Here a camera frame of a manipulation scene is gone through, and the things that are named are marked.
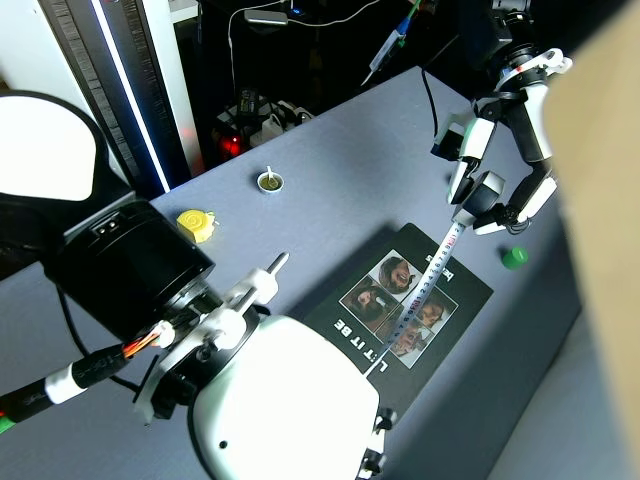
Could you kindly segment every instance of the small white bowl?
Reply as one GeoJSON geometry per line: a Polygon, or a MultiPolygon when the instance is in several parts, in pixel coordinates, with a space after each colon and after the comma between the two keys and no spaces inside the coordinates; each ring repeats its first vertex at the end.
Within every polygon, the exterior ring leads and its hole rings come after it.
{"type": "Polygon", "coordinates": [[[267,194],[278,193],[280,190],[282,190],[282,187],[284,186],[284,180],[280,175],[278,175],[275,172],[271,172],[271,174],[273,175],[273,178],[278,182],[278,187],[272,189],[268,185],[267,181],[269,179],[269,172],[261,173],[260,175],[258,175],[258,180],[256,183],[258,184],[258,188],[262,193],[267,193],[267,194]]]}

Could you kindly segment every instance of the green bottle cap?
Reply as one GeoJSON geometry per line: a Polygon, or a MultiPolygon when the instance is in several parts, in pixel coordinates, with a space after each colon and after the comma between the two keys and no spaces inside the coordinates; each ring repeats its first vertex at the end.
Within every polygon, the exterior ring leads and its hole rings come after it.
{"type": "Polygon", "coordinates": [[[509,270],[517,270],[528,261],[529,254],[522,247],[514,247],[502,257],[502,264],[509,270]]]}
{"type": "Polygon", "coordinates": [[[13,427],[15,423],[9,420],[7,417],[0,417],[0,435],[13,427]]]}

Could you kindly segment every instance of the album cover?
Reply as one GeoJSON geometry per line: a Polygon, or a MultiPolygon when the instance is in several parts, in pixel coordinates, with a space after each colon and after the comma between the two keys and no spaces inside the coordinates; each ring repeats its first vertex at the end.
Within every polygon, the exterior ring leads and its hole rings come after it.
{"type": "MultiPolygon", "coordinates": [[[[304,323],[365,372],[437,248],[415,225],[405,225],[304,323]]],[[[369,375],[381,406],[393,408],[399,418],[406,412],[492,293],[455,257],[449,259],[420,312],[369,375]]]]}

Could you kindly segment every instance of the tape measure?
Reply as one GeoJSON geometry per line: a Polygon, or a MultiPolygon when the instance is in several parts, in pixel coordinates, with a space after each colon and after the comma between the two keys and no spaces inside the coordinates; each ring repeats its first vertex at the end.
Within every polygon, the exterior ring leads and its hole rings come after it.
{"type": "Polygon", "coordinates": [[[422,306],[425,304],[427,298],[431,294],[433,287],[436,286],[440,275],[444,271],[444,267],[449,261],[451,257],[451,253],[453,252],[453,247],[455,247],[458,239],[464,232],[466,227],[459,222],[453,222],[451,228],[447,232],[447,235],[444,237],[444,240],[438,247],[438,251],[433,255],[433,258],[429,262],[429,266],[425,270],[422,277],[418,281],[418,285],[413,289],[411,294],[407,297],[407,299],[403,302],[402,313],[396,320],[396,324],[394,325],[393,331],[391,335],[387,338],[385,343],[378,353],[378,357],[376,361],[371,364],[371,367],[364,373],[364,376],[367,377],[371,372],[373,372],[376,367],[382,361],[382,358],[387,354],[393,344],[400,338],[400,335],[406,330],[409,322],[415,318],[416,314],[420,312],[422,306]]]}

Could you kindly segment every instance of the green wire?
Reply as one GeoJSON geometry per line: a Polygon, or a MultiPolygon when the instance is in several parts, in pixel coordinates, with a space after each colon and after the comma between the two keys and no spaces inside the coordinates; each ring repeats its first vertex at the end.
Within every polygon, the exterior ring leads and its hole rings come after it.
{"type": "Polygon", "coordinates": [[[7,417],[0,417],[0,435],[13,427],[15,423],[9,420],[7,417]]]}
{"type": "Polygon", "coordinates": [[[413,7],[411,7],[411,10],[409,11],[409,15],[407,15],[407,18],[412,18],[413,17],[413,15],[420,8],[420,4],[421,3],[422,3],[422,0],[416,0],[416,3],[413,4],[413,7]]]}

